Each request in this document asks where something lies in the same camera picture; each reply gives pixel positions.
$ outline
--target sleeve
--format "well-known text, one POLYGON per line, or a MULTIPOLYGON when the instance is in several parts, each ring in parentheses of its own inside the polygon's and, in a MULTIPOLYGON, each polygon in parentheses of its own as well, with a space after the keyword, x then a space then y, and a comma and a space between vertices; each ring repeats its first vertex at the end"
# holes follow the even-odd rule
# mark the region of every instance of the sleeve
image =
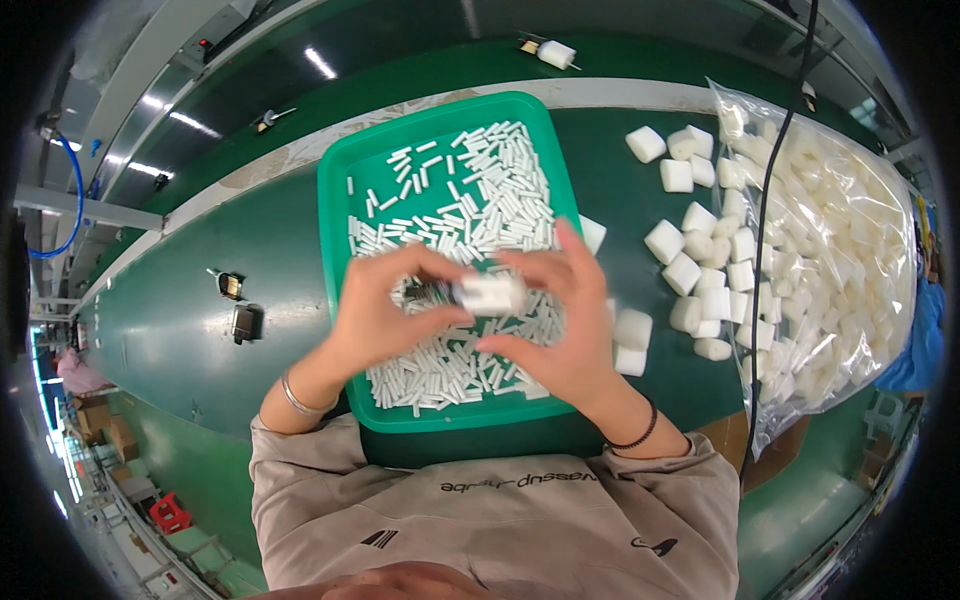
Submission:
POLYGON ((367 465, 353 415, 298 435, 251 423, 252 520, 264 563, 290 532, 389 488, 406 475, 367 465))
POLYGON ((617 456, 607 448, 592 460, 609 471, 608 492, 638 530, 651 527, 649 521, 660 506, 667 510, 664 522, 677 517, 683 522, 691 543, 685 543, 686 551, 671 559, 681 563, 674 566, 683 572, 690 588, 705 594, 693 597, 733 598, 738 580, 739 479, 733 465, 713 449, 706 436, 686 436, 691 441, 686 456, 638 460, 617 456))

